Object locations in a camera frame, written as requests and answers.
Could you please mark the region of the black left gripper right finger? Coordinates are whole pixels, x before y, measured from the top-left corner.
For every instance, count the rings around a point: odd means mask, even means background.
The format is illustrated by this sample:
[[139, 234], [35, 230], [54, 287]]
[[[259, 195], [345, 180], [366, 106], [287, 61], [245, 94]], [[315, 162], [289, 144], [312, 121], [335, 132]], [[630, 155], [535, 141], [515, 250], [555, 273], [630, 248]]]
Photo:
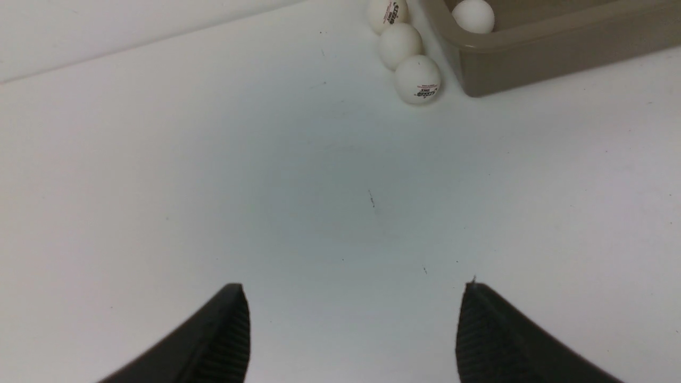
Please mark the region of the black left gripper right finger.
[[486, 284], [462, 296], [455, 357], [461, 382], [616, 382]]

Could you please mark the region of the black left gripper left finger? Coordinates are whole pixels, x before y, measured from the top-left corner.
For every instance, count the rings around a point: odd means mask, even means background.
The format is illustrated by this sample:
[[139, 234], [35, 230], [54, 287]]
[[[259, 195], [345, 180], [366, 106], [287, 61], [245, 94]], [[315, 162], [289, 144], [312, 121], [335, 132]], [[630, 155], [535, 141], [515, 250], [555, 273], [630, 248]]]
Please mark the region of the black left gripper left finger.
[[251, 321], [242, 284], [227, 284], [192, 317], [102, 382], [243, 382]]

